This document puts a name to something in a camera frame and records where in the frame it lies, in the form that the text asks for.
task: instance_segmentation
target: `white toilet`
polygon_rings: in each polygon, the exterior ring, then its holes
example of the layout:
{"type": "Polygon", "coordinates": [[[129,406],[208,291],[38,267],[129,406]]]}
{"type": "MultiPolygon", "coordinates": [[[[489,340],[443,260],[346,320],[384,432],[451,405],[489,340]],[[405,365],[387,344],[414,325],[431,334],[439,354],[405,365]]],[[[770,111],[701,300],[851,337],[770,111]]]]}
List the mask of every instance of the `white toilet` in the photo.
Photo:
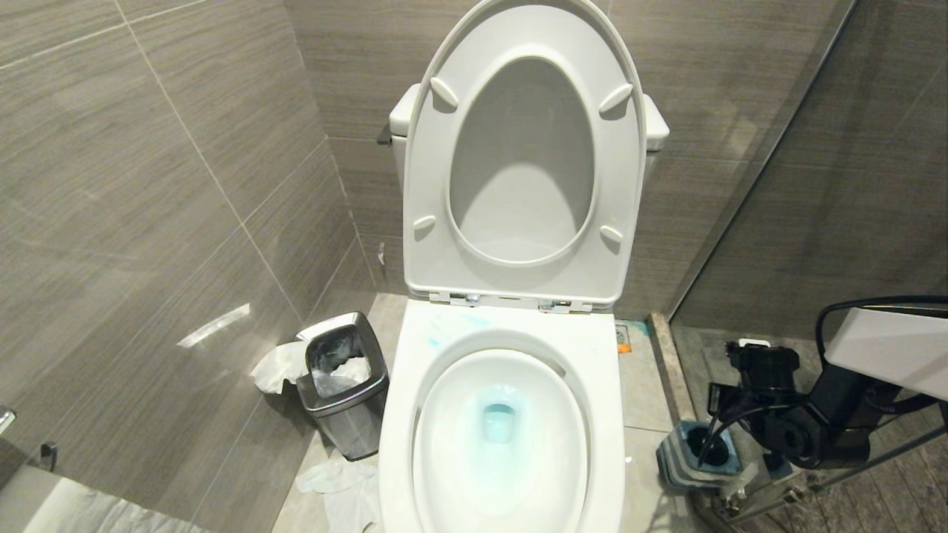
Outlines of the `white toilet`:
{"type": "Polygon", "coordinates": [[[588,0],[482,1],[393,112],[415,299],[379,447],[387,533],[618,531],[604,311],[629,266],[647,115],[661,144],[629,52],[588,0]]]}

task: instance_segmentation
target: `gray tile wall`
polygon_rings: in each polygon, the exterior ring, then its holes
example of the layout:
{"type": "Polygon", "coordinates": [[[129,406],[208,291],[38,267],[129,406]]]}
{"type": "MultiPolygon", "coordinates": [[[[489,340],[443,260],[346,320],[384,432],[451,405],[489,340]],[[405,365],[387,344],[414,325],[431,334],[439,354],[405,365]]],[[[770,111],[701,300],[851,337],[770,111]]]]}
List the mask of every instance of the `gray tile wall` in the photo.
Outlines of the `gray tile wall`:
{"type": "MultiPolygon", "coordinates": [[[[355,223],[383,290],[405,292],[389,112],[473,0],[283,0],[355,223]],[[386,265],[374,258],[384,242],[386,265]]],[[[601,0],[671,127],[647,183],[616,313],[668,312],[717,240],[809,83],[848,0],[601,0]]]]}
{"type": "Polygon", "coordinates": [[[830,303],[948,292],[946,10],[860,3],[676,320],[809,338],[830,303]]]}
{"type": "Polygon", "coordinates": [[[0,94],[0,482],[48,439],[91,487],[268,530],[313,428],[248,373],[375,293],[283,5],[4,2],[0,94]]]}

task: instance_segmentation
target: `crumpled tissue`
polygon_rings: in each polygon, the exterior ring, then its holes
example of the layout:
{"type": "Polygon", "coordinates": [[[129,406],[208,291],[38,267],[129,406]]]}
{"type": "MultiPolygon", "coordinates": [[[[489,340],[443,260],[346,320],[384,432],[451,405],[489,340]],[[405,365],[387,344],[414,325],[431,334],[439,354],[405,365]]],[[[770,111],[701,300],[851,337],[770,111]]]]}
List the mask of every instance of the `crumpled tissue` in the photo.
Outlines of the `crumpled tissue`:
{"type": "Polygon", "coordinates": [[[331,374],[313,369],[316,392],[324,398],[352,389],[369,378],[372,369],[366,358],[350,358],[340,364],[331,374]]]}
{"type": "Polygon", "coordinates": [[[338,452],[325,463],[312,467],[296,479],[300,492],[323,495],[332,533],[381,531],[378,504],[378,469],[365,463],[350,463],[338,452]]]}
{"type": "Polygon", "coordinates": [[[299,377],[306,375],[306,346],[308,341],[300,340],[281,344],[270,350],[250,372],[253,382],[262,393],[280,394],[283,392],[283,380],[296,384],[299,377]]]}

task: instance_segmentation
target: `toilet tank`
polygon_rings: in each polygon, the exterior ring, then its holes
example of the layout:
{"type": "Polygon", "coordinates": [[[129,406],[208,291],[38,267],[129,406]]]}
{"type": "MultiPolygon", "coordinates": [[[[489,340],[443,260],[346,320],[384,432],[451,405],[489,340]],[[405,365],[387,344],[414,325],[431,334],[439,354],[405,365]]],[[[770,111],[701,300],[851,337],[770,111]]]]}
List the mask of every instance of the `toilet tank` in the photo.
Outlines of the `toilet tank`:
{"type": "MultiPolygon", "coordinates": [[[[392,156],[395,158],[395,170],[398,171],[398,188],[405,191],[405,150],[409,143],[409,126],[411,123],[411,111],[414,108],[415,101],[418,100],[418,89],[420,83],[409,87],[402,98],[398,101],[392,112],[389,114],[389,130],[391,131],[392,156]]],[[[655,164],[656,155],[665,147],[665,139],[670,133],[668,124],[662,118],[658,107],[649,95],[642,95],[646,107],[646,173],[645,178],[651,174],[651,168],[655,164]]]]}

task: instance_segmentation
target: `stainless steel trash can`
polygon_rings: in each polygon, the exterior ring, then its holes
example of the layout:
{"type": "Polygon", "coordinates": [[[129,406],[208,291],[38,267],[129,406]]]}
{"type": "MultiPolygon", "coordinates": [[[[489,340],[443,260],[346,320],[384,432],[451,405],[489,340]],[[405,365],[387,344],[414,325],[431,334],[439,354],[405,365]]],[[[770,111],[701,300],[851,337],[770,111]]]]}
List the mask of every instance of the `stainless steel trash can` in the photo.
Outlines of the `stainless steel trash can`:
{"type": "Polygon", "coordinates": [[[347,460],[375,455],[389,391],[389,372],[368,319],[359,312],[349,313],[320,322],[303,333],[312,336],[306,348],[309,372],[297,380],[303,407],[347,460]],[[323,376],[353,357],[368,360],[369,378],[341,391],[332,390],[328,395],[323,386],[321,395],[313,377],[314,369],[319,371],[318,376],[323,376]]]}

